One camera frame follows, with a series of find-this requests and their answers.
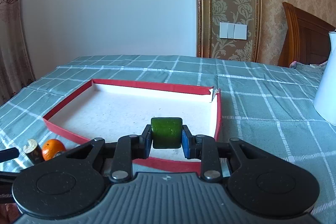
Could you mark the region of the green lime wedge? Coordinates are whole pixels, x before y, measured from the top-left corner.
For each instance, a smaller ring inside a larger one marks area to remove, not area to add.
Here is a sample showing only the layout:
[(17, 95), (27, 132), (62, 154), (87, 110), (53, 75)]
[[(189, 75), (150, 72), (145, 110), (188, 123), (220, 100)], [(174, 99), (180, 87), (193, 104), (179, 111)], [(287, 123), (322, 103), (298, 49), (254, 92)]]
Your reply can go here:
[(182, 118), (151, 118), (151, 137), (155, 149), (177, 149), (182, 141)]

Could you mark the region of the dark sugarcane piece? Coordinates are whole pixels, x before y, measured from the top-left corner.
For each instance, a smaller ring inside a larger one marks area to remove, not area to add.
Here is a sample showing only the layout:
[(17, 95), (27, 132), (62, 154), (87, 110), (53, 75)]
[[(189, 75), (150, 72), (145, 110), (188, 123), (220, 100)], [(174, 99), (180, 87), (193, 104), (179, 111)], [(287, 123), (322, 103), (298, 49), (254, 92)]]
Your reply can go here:
[(27, 144), (23, 146), (23, 152), (34, 165), (44, 162), (42, 149), (35, 139), (27, 141)]

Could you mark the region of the orange mandarin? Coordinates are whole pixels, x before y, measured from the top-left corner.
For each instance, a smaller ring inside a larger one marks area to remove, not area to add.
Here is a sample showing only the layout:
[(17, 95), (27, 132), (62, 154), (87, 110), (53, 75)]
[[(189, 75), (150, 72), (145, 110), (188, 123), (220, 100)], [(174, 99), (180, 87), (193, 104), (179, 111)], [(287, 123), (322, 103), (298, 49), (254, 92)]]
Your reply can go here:
[(51, 160), (59, 152), (65, 152), (64, 144), (58, 139), (50, 139), (46, 141), (42, 147), (42, 156), (45, 161)]

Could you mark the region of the red shallow cardboard box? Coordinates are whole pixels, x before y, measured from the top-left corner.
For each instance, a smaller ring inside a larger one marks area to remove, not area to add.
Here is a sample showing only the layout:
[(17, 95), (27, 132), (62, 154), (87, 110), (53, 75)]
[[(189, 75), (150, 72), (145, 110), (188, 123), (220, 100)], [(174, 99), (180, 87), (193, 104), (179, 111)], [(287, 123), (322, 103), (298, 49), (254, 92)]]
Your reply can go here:
[(115, 142), (125, 135), (140, 135), (154, 117), (182, 118), (193, 135), (218, 139), (221, 102), (221, 92), (213, 87), (91, 79), (43, 120), (50, 131), (76, 144), (95, 137)]

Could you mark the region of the green plaid bed sheet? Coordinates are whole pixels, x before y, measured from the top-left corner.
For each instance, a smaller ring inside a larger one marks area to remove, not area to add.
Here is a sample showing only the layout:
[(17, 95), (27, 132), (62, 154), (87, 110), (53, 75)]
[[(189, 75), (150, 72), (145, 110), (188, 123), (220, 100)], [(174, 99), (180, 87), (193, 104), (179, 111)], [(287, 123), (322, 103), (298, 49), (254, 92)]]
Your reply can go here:
[(1, 149), (54, 138), (42, 116), (90, 79), (220, 89), (220, 140), (238, 137), (311, 172), (320, 185), (313, 215), (335, 223), (335, 127), (313, 107), (319, 73), (174, 55), (79, 57), (38, 77), (1, 106)]

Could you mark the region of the floral curtain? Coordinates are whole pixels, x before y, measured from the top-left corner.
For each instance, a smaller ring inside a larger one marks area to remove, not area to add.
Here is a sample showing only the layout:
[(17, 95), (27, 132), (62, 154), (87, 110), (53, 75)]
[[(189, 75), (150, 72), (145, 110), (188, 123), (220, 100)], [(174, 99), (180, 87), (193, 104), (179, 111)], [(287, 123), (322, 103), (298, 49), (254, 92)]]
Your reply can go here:
[(20, 0), (1, 0), (1, 105), (35, 80), (21, 20)]

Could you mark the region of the crumpled cloth by headboard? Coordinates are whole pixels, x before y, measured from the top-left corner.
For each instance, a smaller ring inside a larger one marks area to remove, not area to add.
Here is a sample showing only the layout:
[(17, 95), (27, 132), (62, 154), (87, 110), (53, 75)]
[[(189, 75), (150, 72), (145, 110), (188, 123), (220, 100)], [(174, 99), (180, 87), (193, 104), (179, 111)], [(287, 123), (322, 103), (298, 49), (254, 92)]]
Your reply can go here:
[(319, 69), (324, 71), (325, 67), (327, 65), (327, 61), (321, 63), (321, 64), (303, 64), (298, 61), (293, 61), (289, 67), (293, 69), (301, 69), (301, 70), (308, 70), (308, 69)]

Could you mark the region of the white electric kettle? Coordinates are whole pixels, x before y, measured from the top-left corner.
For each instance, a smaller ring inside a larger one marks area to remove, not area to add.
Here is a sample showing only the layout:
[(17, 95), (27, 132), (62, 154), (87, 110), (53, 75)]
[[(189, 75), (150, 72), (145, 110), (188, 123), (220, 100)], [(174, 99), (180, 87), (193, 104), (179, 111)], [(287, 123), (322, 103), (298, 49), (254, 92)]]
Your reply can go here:
[(313, 105), (323, 119), (335, 126), (336, 123), (336, 51), (335, 31), (329, 32), (331, 52), (315, 95)]

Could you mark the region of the wooden headboard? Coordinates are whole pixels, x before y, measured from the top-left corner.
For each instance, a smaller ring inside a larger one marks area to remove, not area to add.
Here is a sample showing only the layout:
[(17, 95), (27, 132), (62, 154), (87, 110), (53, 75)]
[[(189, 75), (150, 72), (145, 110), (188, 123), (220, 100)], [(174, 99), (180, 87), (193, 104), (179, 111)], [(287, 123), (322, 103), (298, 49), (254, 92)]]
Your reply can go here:
[(292, 62), (321, 64), (331, 51), (329, 32), (335, 26), (299, 9), (288, 2), (282, 3), (288, 30), (278, 66), (288, 67)]

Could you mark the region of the gold framed wallpaper panel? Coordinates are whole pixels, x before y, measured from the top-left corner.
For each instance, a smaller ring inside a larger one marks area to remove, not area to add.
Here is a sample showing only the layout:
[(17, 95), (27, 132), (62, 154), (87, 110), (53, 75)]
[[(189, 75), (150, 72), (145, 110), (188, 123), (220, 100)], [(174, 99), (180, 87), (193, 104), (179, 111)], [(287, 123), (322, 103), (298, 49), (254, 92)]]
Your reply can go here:
[[(221, 38), (220, 23), (247, 25), (245, 40)], [(197, 0), (197, 56), (258, 61), (261, 0)]]

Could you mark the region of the white wall switch panel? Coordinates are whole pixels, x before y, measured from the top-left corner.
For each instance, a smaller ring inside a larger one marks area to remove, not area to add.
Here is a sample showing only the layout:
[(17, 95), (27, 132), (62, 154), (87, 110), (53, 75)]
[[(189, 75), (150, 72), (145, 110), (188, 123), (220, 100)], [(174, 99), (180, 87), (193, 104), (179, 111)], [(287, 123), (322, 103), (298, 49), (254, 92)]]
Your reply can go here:
[(229, 23), (229, 22), (220, 22), (219, 37), (222, 39), (246, 40), (247, 25)]

